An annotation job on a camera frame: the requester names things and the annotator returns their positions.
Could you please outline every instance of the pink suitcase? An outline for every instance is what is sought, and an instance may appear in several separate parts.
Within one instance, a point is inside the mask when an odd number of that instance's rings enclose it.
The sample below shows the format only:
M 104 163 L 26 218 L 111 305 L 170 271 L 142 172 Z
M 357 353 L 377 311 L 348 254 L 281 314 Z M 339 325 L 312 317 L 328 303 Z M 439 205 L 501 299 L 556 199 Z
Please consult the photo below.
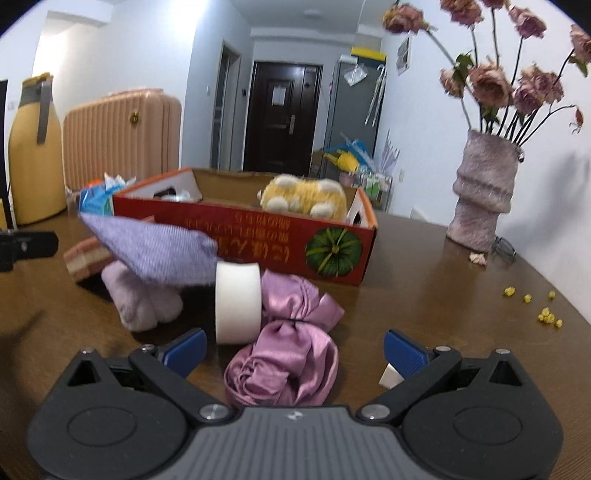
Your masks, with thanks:
M 64 120 L 66 185 L 80 190 L 105 173 L 144 180 L 178 165 L 181 104 L 163 90 L 114 93 Z

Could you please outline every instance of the yellow thermos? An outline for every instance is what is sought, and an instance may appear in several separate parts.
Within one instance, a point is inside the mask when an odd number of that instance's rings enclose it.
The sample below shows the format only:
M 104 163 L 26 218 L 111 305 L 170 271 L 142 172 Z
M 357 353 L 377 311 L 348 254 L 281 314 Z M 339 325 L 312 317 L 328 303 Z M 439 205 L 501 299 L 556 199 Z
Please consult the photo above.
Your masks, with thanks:
M 61 126 L 53 105 L 53 77 L 22 83 L 21 103 L 8 140 L 8 168 L 17 224 L 48 218 L 66 208 Z

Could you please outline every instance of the dried rose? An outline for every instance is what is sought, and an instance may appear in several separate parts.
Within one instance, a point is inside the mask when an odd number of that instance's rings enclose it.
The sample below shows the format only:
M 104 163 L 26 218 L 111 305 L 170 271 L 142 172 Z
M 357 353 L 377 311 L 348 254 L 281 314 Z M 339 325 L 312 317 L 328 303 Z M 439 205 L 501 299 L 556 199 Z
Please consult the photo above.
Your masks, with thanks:
M 570 32 L 573 41 L 574 54 L 583 63 L 591 63 L 591 37 L 589 37 L 578 25 L 573 25 Z
M 503 108 L 509 105 L 513 88 L 503 68 L 494 63 L 469 70 L 474 97 L 484 106 Z
M 577 111 L 574 115 L 574 123 L 570 124 L 571 127 L 574 127 L 573 133 L 581 133 L 584 123 L 585 117 L 583 115 L 583 112 L 579 107 L 577 107 Z
M 524 82 L 513 94 L 515 107 L 521 113 L 531 115 L 544 104 L 544 96 L 530 82 Z
M 548 29 L 546 23 L 536 17 L 529 8 L 519 8 L 515 5 L 509 10 L 509 16 L 515 23 L 515 29 L 523 38 L 544 38 L 544 32 Z
M 455 98 L 464 98 L 464 88 L 466 85 L 457 78 L 454 69 L 442 70 L 440 81 L 449 95 Z
M 554 72 L 542 72 L 537 65 L 524 69 L 521 72 L 520 82 L 530 82 L 549 104 L 564 98 L 564 87 L 558 75 Z
M 482 8 L 474 0 L 441 0 L 441 9 L 452 14 L 452 21 L 471 27 L 484 20 Z
M 482 0 L 488 8 L 503 8 L 509 6 L 509 0 Z
M 384 28 L 394 34 L 414 32 L 429 28 L 423 11 L 408 4 L 392 5 L 384 15 Z

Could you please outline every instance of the eyeglasses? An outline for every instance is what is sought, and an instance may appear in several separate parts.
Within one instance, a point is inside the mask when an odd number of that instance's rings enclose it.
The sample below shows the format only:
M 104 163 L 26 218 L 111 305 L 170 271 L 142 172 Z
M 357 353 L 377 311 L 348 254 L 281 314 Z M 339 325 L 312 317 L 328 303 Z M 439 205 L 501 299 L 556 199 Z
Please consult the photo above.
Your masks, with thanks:
M 495 243 L 492 245 L 492 251 L 503 259 L 515 263 L 517 261 L 517 252 L 509 241 L 501 236 L 495 237 Z

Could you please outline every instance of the pink vase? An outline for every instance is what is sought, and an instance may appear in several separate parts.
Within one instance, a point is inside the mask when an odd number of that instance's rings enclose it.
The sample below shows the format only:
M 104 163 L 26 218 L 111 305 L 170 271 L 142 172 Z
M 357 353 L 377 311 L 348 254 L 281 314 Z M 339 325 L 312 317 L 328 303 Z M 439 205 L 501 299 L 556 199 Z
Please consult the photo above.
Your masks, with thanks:
M 464 247 L 488 252 L 501 213 L 511 211 L 519 147 L 496 135 L 471 130 L 453 191 L 460 197 L 447 236 Z

